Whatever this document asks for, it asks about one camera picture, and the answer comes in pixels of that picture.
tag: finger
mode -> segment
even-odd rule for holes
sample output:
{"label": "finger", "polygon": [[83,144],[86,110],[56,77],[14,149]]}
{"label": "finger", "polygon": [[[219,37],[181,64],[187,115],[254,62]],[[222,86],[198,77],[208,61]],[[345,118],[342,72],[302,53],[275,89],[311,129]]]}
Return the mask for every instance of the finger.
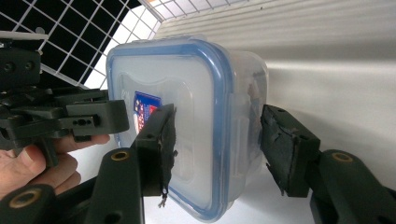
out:
{"label": "finger", "polygon": [[54,145],[58,153],[66,153],[84,147],[90,147],[93,145],[106,144],[110,140],[108,134],[93,135],[91,141],[76,143],[73,135],[69,134],[64,138],[54,140]]}
{"label": "finger", "polygon": [[78,172],[74,172],[66,181],[55,189],[56,194],[61,194],[68,189],[71,189],[79,184],[81,181],[81,175]]}
{"label": "finger", "polygon": [[33,179],[30,184],[47,184],[56,189],[77,169],[77,160],[68,154],[58,155],[58,161],[57,166],[51,167],[42,175]]}
{"label": "finger", "polygon": [[46,168],[46,160],[36,146],[26,147],[15,158],[13,152],[0,156],[0,199],[14,189],[26,185]]}

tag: label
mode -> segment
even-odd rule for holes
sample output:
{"label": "label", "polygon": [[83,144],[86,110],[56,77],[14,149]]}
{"label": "label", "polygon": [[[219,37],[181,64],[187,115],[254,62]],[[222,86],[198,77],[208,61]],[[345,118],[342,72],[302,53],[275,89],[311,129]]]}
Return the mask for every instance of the label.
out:
{"label": "label", "polygon": [[151,113],[162,105],[161,98],[140,91],[134,93],[134,127],[139,133]]}

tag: plastic food container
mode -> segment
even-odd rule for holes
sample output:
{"label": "plastic food container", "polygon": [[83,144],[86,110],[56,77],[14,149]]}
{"label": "plastic food container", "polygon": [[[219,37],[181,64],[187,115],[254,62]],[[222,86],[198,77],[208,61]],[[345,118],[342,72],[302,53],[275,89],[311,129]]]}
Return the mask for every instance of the plastic food container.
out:
{"label": "plastic food container", "polygon": [[267,72],[255,54],[182,36],[135,41],[112,49],[106,71],[111,99],[127,105],[129,147],[159,105],[177,107],[170,196],[192,216],[218,220],[262,163],[260,115]]}

